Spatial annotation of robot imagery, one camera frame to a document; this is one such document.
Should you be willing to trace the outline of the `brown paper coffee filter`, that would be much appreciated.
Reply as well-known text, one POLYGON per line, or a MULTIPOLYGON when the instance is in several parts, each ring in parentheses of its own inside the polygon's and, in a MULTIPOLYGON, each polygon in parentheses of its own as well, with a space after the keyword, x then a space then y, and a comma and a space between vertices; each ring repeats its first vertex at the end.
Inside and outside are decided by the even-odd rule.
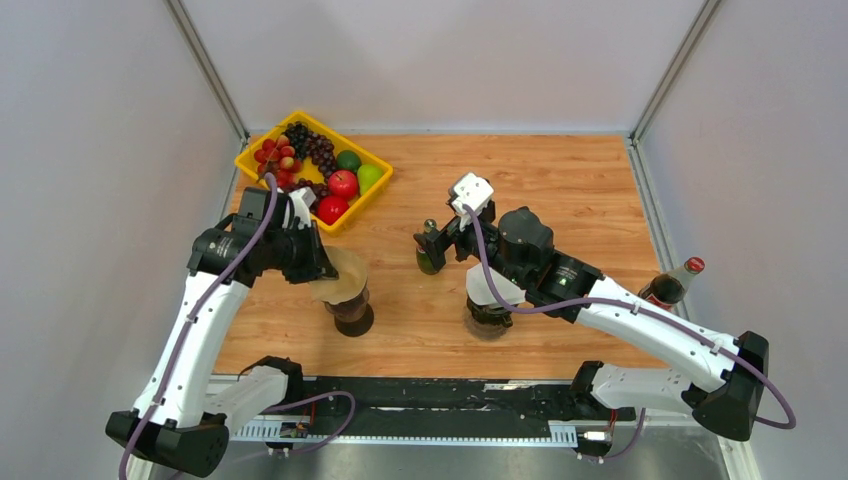
POLYGON ((346 248, 327 246, 325 251, 338 272, 338 278, 309 282, 312 299, 331 305, 354 299, 366 286, 367 263, 357 253, 346 248))

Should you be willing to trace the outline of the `white paper coffee filter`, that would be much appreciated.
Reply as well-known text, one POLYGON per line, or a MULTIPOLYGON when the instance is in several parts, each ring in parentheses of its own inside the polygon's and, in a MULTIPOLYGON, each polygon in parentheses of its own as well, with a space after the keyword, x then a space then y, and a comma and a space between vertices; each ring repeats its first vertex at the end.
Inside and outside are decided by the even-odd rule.
MULTIPOLYGON (((506 303, 513 305, 519 303, 522 298, 522 290, 492 268, 489 268, 488 272, 501 298, 506 303)), ((466 292, 468 298, 476 305, 485 307, 500 306, 500 303, 492 293, 489 282, 486 280, 482 264, 477 264, 466 272, 466 292)))

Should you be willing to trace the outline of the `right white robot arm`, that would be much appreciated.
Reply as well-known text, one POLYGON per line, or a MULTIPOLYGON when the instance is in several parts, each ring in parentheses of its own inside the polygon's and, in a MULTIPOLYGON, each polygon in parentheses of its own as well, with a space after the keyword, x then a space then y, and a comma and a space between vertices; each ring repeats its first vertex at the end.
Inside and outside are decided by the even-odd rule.
POLYGON ((768 422, 758 414, 764 392, 773 387, 765 337, 713 331, 631 293, 557 250, 553 230, 528 208, 496 218, 488 205, 476 218, 456 215, 413 239, 435 271, 445 266, 449 248, 459 261, 479 260, 467 298, 493 323, 508 326, 512 314, 541 313, 610 334, 665 363, 660 369, 584 362, 570 392, 580 415, 622 407, 689 414, 708 431, 739 442, 751 438, 755 424, 768 422))

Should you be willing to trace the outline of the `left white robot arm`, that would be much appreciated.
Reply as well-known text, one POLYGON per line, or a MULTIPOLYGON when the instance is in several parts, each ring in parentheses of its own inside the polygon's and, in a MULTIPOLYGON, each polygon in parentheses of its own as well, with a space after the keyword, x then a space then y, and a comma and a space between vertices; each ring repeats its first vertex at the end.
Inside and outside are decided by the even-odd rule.
POLYGON ((263 410, 297 412, 306 388, 277 359, 212 399, 207 388, 226 333, 257 278, 278 271, 291 284, 335 280, 304 187, 289 194, 249 187, 239 210, 193 242, 182 305, 160 360, 133 406, 116 411, 105 432, 123 446, 118 476, 137 458, 204 478, 219 465, 233 433, 263 410))

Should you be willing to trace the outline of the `dark olive coffee dripper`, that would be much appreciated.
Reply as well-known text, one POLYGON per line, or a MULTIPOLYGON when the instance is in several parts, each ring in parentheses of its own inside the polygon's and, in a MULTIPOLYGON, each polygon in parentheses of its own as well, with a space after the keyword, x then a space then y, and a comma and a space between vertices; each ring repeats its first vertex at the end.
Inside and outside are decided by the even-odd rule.
POLYGON ((475 303, 470 297, 466 299, 465 312, 470 311, 474 317, 483 322, 484 315, 494 317, 495 315, 511 315, 512 313, 502 306, 481 305, 475 303))

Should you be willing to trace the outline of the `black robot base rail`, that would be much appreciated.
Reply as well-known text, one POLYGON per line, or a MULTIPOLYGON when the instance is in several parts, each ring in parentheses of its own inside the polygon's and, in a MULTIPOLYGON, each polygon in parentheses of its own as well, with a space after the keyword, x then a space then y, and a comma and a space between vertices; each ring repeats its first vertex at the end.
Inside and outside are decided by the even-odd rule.
POLYGON ((257 416, 234 434, 275 450, 312 445, 566 448, 600 457, 616 433, 640 426, 566 380, 306 378, 306 405, 257 416))

